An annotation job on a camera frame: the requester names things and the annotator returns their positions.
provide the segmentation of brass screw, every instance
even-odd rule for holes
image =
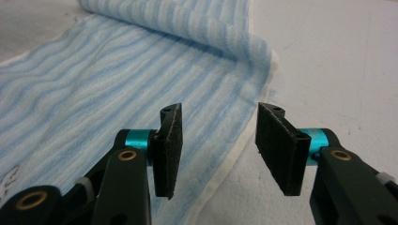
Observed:
[[[349,161],[351,160],[351,156],[348,155],[346,152],[340,151],[340,150],[333,150],[330,152],[332,156],[334,156],[335,158],[338,158],[340,160],[344,160],[344,161]]]
[[[18,210],[28,210],[34,208],[46,200],[48,194],[44,190],[37,190],[31,193],[26,194],[22,198],[20,198],[15,205]]]
[[[132,150],[127,150],[119,154],[119,160],[129,161],[137,156],[137,153]]]

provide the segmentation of folded towel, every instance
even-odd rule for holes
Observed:
[[[175,197],[151,200],[155,224],[181,224],[268,80],[272,55],[248,33],[250,2],[80,3],[96,15],[0,67],[0,204],[36,185],[66,193],[120,129],[157,128],[159,110],[181,102]]]

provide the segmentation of white table surface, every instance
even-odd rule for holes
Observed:
[[[70,0],[0,0],[0,62],[87,15]],[[398,2],[257,0],[253,25],[280,59],[268,102],[297,128],[332,129],[346,149],[398,177]],[[307,168],[302,195],[287,198],[250,147],[197,224],[314,223],[316,167]]]

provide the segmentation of white and blue cloth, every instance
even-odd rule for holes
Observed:
[[[151,206],[155,224],[184,223],[268,80],[271,50],[248,32],[250,1],[80,4],[94,15],[0,66],[0,205],[37,185],[66,193],[120,129],[158,128],[159,110],[181,102],[175,197]]]

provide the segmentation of teal metal joint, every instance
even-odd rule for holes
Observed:
[[[145,152],[146,165],[152,165],[147,155],[150,132],[150,129],[131,129],[125,141],[126,147],[137,148]]]
[[[315,160],[322,147],[329,146],[328,137],[320,128],[301,128],[301,132],[311,137],[310,152],[308,153],[307,166],[316,166],[318,162]]]

